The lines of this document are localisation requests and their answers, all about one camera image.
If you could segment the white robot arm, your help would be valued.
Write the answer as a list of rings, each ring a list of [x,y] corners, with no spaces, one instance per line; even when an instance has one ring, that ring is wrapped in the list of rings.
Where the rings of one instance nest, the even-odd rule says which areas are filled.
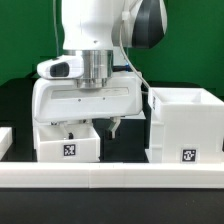
[[[118,125],[142,110],[142,75],[112,70],[115,52],[150,49],[165,36],[164,0],[62,0],[63,54],[37,66],[33,132],[63,138],[95,118]]]

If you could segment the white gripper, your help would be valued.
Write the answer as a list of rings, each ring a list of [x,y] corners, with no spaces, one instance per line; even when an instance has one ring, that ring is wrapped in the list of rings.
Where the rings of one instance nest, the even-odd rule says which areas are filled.
[[[138,115],[142,110],[141,81],[131,72],[113,73],[107,85],[81,89],[75,80],[36,81],[33,90],[32,115],[39,123],[62,122],[65,140],[74,138],[64,121],[110,118],[111,138],[121,123],[121,116]]]

